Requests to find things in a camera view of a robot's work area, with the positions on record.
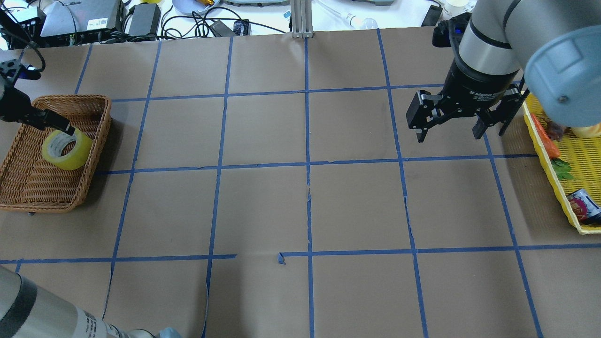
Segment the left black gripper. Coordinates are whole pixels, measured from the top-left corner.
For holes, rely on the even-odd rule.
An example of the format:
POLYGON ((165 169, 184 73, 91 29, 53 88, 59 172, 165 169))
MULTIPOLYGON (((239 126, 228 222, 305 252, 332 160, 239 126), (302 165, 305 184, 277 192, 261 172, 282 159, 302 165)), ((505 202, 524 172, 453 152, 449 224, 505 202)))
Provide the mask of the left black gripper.
POLYGON ((5 122, 18 122, 44 131, 56 129, 69 136, 75 134, 75 127, 68 118, 50 110, 38 109, 31 104, 30 97, 15 88, 18 79, 39 80, 41 71, 32 65, 25 65, 19 59, 2 61, 0 64, 0 117, 5 122))

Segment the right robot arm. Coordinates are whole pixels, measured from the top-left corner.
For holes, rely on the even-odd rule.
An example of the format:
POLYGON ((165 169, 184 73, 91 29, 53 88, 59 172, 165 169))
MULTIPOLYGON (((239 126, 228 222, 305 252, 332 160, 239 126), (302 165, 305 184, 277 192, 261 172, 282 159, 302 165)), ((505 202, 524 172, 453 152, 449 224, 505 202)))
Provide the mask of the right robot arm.
POLYGON ((408 128, 422 143, 434 126, 477 117, 475 139, 499 123, 502 136, 529 94, 553 122, 599 124, 600 12, 598 0, 479 0, 441 21, 432 44, 453 62, 438 94, 416 92, 408 128))

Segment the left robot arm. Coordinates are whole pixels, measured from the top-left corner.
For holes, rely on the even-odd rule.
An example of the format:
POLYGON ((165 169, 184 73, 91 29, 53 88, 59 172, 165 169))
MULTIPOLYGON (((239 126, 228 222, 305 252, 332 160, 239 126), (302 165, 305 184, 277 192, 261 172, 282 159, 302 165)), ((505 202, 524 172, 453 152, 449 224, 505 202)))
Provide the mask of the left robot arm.
MULTIPOLYGON (((103 95, 49 95, 36 100, 15 87, 40 71, 18 59, 1 63, 1 120, 21 126, 1 164, 1 209, 66 212, 82 203, 110 127, 103 95)), ((151 338, 124 331, 1 269, 3 338, 151 338)))

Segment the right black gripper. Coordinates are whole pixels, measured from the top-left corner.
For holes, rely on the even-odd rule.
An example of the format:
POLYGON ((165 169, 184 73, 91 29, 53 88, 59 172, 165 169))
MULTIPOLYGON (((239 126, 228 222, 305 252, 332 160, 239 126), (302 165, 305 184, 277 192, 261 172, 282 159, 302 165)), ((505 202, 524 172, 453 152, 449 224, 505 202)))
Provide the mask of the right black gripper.
POLYGON ((419 143, 434 126, 451 118, 472 115, 478 120, 472 128, 474 139, 481 139, 488 128, 501 123, 503 136, 529 95, 513 83, 517 74, 490 75, 468 66, 456 56, 449 68, 444 86, 438 94, 418 90, 406 112, 408 128, 416 132, 419 143))

